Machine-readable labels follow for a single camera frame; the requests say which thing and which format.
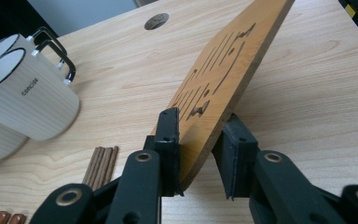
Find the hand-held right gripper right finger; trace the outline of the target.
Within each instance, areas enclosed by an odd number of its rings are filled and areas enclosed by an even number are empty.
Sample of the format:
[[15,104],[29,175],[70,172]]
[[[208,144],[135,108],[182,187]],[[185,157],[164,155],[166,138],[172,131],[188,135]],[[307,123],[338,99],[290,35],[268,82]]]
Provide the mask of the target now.
[[238,116],[230,116],[213,155],[226,196],[247,198],[255,224],[345,224],[292,160],[259,148]]

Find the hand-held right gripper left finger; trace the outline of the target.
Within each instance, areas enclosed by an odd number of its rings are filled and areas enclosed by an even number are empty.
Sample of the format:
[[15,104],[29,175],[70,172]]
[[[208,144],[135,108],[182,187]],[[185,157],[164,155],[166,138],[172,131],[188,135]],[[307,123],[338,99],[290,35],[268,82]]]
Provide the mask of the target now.
[[179,109],[163,110],[144,148],[127,158],[105,224],[160,224],[161,199],[181,192]]

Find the bundle of dark chopsticks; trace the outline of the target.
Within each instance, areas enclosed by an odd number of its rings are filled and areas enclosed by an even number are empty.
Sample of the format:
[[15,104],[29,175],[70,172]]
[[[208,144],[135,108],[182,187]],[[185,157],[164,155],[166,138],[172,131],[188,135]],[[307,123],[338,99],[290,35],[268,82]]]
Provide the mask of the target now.
[[99,189],[109,183],[114,172],[119,147],[96,147],[91,156],[89,166],[84,175],[83,184],[92,190]]

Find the wooden coaster with cutouts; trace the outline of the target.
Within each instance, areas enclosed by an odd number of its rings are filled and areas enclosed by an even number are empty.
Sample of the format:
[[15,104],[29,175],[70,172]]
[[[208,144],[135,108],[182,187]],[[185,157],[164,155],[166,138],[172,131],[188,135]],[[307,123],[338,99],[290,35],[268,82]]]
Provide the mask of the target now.
[[205,45],[167,108],[179,110],[179,188],[212,152],[296,0],[254,0]]

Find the grey round table grommet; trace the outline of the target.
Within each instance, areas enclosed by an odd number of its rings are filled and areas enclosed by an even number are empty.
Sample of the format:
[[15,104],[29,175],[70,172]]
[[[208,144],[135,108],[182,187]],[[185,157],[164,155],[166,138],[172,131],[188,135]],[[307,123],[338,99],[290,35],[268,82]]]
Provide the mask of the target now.
[[145,23],[146,30],[155,30],[158,29],[160,26],[164,25],[169,19],[168,13],[159,13],[150,19],[147,20]]

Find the white panel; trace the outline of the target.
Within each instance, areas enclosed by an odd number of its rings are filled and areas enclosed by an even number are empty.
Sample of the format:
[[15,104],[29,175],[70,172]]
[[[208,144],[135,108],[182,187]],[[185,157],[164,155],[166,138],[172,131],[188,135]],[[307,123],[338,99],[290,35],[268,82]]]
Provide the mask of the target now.
[[132,0],[27,0],[58,35],[136,9]]

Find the black curtain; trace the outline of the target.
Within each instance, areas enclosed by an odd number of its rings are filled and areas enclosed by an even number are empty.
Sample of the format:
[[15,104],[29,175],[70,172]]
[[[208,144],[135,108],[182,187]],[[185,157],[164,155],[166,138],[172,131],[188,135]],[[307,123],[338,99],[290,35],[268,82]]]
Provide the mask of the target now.
[[58,37],[27,0],[0,0],[0,39],[14,34],[27,37],[42,26]]

